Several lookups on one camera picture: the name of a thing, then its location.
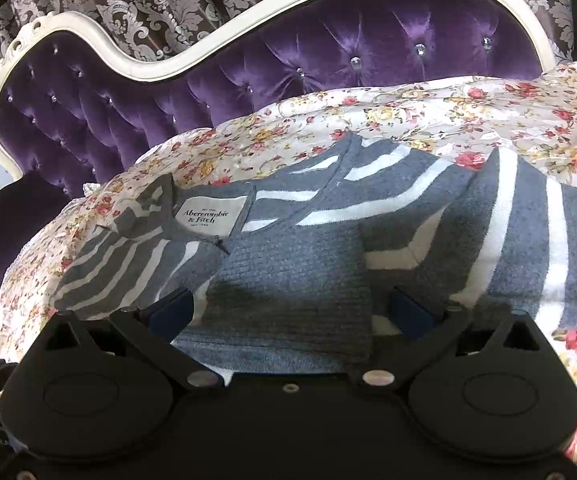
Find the floral bed sheet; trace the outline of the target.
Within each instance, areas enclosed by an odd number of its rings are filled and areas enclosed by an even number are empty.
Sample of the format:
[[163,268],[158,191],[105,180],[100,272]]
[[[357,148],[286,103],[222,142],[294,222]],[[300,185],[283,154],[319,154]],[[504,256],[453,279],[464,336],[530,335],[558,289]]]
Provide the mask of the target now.
[[[168,174],[179,188],[261,180],[345,136],[393,141],[470,170],[504,148],[577,188],[577,62],[531,81],[464,76],[313,92],[162,142],[66,205],[22,248],[0,292],[0,356],[23,357],[61,312],[52,298],[83,245],[155,179]],[[577,385],[577,328],[541,329]],[[567,452],[577,463],[577,429]]]

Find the purple tufted headboard white frame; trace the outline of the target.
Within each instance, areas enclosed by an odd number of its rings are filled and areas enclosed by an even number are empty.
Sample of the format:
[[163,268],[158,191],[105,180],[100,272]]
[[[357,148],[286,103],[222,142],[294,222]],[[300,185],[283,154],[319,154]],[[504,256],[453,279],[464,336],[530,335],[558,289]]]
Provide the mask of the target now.
[[524,0],[267,0],[160,62],[121,52],[65,12],[26,25],[0,67],[0,287],[87,183],[177,134],[320,90],[453,76],[533,78],[553,66]]

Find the grey white striped sweater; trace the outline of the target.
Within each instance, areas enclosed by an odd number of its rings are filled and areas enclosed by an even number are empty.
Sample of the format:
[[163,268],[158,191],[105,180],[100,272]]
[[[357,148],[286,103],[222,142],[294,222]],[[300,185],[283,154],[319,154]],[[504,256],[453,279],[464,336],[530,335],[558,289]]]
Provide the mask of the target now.
[[52,302],[99,320],[177,290],[191,302],[162,332],[234,372],[366,363],[405,329],[397,300],[577,328],[577,188],[504,148],[470,170],[359,136],[261,180],[165,174],[93,232]]

